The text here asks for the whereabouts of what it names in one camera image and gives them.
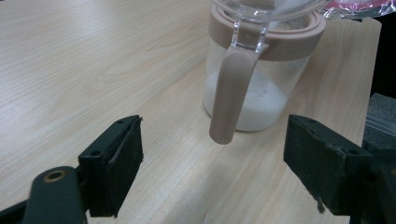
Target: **wooden table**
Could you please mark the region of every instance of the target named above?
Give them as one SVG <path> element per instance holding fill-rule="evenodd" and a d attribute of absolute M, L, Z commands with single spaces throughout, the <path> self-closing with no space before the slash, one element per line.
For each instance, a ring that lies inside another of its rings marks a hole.
<path fill-rule="evenodd" d="M 209 0 L 0 2 L 0 210 L 112 122 L 143 117 L 145 159 L 119 217 L 90 223 L 348 223 L 283 162 L 288 114 L 361 143 L 380 23 L 329 21 L 281 119 L 230 145 L 203 105 Z"/>

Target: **beige handle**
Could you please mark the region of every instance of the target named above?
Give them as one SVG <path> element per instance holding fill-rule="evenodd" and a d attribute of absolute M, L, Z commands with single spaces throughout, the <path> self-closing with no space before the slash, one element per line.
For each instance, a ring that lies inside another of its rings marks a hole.
<path fill-rule="evenodd" d="M 263 52 L 230 46 L 221 63 L 209 135 L 218 144 L 229 144 L 245 101 L 254 67 Z"/>

